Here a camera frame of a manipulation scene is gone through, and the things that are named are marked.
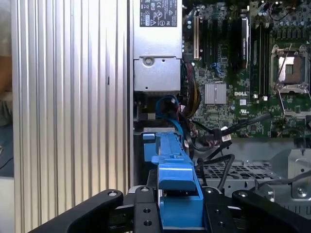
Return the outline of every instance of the person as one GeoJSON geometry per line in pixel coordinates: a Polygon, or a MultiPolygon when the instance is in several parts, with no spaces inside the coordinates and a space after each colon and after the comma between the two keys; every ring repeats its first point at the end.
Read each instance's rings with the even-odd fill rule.
{"type": "Polygon", "coordinates": [[[13,122],[12,100],[3,98],[12,91],[11,44],[11,0],[0,0],[0,127],[13,122]]]}
{"type": "Polygon", "coordinates": [[[0,127],[13,121],[12,101],[1,100],[1,96],[10,90],[12,90],[12,58],[0,56],[0,127]]]}

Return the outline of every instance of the power supply label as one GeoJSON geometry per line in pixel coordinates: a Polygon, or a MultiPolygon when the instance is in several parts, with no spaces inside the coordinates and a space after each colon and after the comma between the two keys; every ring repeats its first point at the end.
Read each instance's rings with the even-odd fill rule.
{"type": "Polygon", "coordinates": [[[140,0],[141,27],[177,27],[178,0],[140,0]]]}

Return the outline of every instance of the black mounting arm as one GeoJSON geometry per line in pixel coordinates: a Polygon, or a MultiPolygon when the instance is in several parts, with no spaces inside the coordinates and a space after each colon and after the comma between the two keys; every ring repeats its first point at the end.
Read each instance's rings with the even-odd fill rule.
{"type": "Polygon", "coordinates": [[[228,198],[212,187],[203,188],[204,229],[163,228],[156,193],[151,187],[140,186],[123,199],[122,192],[106,190],[31,233],[265,233],[275,229],[307,233],[311,229],[310,220],[253,192],[239,190],[228,198]]]}

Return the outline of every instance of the motherboard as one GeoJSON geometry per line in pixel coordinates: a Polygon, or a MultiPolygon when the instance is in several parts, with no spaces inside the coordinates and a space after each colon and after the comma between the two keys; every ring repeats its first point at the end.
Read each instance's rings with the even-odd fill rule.
{"type": "Polygon", "coordinates": [[[201,93],[193,119],[222,128],[269,112],[232,137],[310,135],[310,1],[207,1],[183,22],[201,93]]]}

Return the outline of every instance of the cpu socket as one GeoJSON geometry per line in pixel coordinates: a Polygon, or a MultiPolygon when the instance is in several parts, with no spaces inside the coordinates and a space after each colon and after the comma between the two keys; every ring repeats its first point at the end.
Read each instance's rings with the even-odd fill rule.
{"type": "Polygon", "coordinates": [[[308,75],[308,52],[305,45],[293,48],[292,44],[287,48],[280,48],[274,45],[270,59],[270,84],[273,92],[279,95],[283,113],[285,116],[305,118],[310,112],[300,112],[286,110],[282,100],[282,95],[307,95],[309,93],[308,75]]]}

